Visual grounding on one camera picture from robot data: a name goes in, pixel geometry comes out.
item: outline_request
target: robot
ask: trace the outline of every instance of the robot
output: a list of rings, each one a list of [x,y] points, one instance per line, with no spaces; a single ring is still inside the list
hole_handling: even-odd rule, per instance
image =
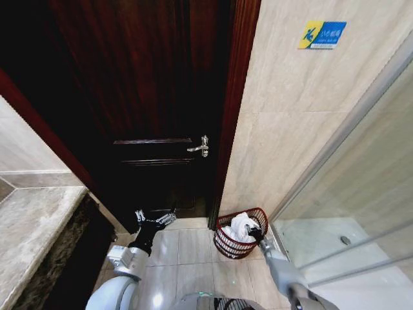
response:
[[[154,220],[145,218],[143,211],[137,211],[136,216],[140,227],[136,240],[127,247],[113,246],[107,255],[114,265],[115,274],[119,276],[106,281],[94,292],[87,303],[86,310],[137,309],[139,301],[137,288],[142,280],[155,234],[172,223],[176,216],[173,209]],[[302,274],[276,249],[272,240],[262,235],[260,229],[248,229],[248,233],[259,242],[274,283],[279,292],[290,301],[291,310],[339,310],[334,304],[308,289]],[[171,310],[212,309],[264,310],[251,300],[213,296],[207,293],[186,295],[171,308]]]

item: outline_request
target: shower enclosure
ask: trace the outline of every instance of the shower enclosure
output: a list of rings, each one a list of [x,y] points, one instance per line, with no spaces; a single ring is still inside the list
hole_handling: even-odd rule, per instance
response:
[[[410,36],[271,219],[340,310],[413,309],[412,51]]]

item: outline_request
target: floor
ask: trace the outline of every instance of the floor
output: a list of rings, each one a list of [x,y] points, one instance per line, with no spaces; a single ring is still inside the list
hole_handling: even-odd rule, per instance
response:
[[[298,266],[344,248],[339,241],[341,235],[348,236],[352,243],[368,237],[353,218],[277,220],[276,227],[283,233],[284,246]],[[313,282],[384,260],[388,260],[387,254],[373,242],[301,271]],[[340,310],[413,309],[413,283],[395,265],[312,289]]]
[[[258,248],[242,260],[231,260],[215,248],[213,231],[199,228],[202,225],[196,221],[183,224],[173,223],[156,234],[146,275],[139,284],[138,309],[167,310],[182,296],[198,291],[254,300],[268,310],[290,309]],[[128,234],[118,237],[114,244],[127,245],[131,241]],[[114,276],[111,264],[105,262],[95,289]]]

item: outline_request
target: shower drain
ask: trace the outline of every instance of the shower drain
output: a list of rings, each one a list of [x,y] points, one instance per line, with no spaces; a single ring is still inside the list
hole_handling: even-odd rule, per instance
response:
[[[350,244],[351,244],[351,240],[350,240],[348,237],[346,237],[346,236],[341,236],[341,237],[340,237],[340,241],[341,241],[342,243],[344,243],[345,245],[350,245]]]

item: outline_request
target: white towel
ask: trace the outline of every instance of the white towel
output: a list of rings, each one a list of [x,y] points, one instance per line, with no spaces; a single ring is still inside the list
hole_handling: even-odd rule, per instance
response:
[[[247,225],[259,228],[259,225],[254,220],[251,220],[246,212],[242,212],[232,219],[231,226],[222,227],[222,230],[235,241],[243,243],[255,242],[256,239],[248,235]]]
[[[237,234],[237,241],[255,242],[255,238],[248,235],[247,226],[259,228],[259,225],[248,217],[246,212],[238,214],[231,220],[231,229]]]

